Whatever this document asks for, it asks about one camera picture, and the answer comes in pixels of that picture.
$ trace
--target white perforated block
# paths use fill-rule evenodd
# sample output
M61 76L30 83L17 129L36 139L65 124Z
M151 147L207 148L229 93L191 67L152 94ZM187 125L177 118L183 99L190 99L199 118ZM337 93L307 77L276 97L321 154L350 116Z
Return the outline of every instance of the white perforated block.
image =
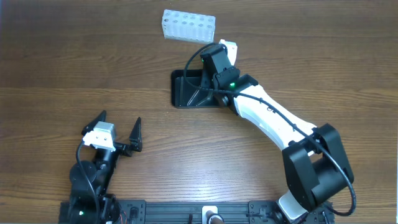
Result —
M207 44L213 41L216 17L166 9L162 28L166 39Z

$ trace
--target wooden table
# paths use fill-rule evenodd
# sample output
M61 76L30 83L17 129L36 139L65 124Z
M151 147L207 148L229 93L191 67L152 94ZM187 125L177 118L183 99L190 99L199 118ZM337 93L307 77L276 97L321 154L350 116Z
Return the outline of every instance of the wooden table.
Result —
M201 45L165 40L164 9L216 16L215 40L238 43L243 73L293 114L338 129L358 207L337 222L395 222L398 2L280 0L3 1L0 222L57 222L80 131L102 110L124 142L142 117L144 149L119 161L110 185L118 198L287 191L281 153L254 125L225 108L171 105L170 73ZM331 201L347 210L348 191Z

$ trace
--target wooden tabletop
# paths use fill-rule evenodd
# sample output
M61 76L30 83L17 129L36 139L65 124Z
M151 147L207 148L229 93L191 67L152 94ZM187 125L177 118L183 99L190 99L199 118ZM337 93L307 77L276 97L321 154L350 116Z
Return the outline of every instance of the wooden tabletop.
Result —
M149 202L276 200L282 154L226 108L179 110L170 74L200 44L165 40L164 9L216 17L215 41L298 117L341 134L358 198L336 221L396 221L397 1L2 2L0 222L57 222L82 127L102 110L127 142L142 118L144 149L123 157L109 192ZM200 68L196 59L192 68ZM84 148L91 159L94 149ZM344 189L331 201L349 209Z

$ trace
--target white connector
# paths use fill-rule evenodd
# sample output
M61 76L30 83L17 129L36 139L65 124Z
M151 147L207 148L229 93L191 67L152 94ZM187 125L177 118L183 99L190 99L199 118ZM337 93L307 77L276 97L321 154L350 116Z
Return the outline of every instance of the white connector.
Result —
M162 28L166 39L208 44L213 42L216 17L166 9Z

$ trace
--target wood grain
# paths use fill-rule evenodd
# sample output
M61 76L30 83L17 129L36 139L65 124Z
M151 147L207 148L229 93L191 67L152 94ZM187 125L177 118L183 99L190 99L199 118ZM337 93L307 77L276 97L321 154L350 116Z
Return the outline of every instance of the wood grain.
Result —
M282 156L254 125L228 109L173 108L170 73L200 45L165 40L164 9L216 16L215 40L238 43L242 72L297 116L339 130L358 207L337 222L395 222L397 1L13 0L1 9L0 222L57 222L79 133L101 110L120 141L143 122L144 150L122 158L111 182L118 198L286 192ZM348 197L331 201L346 210Z

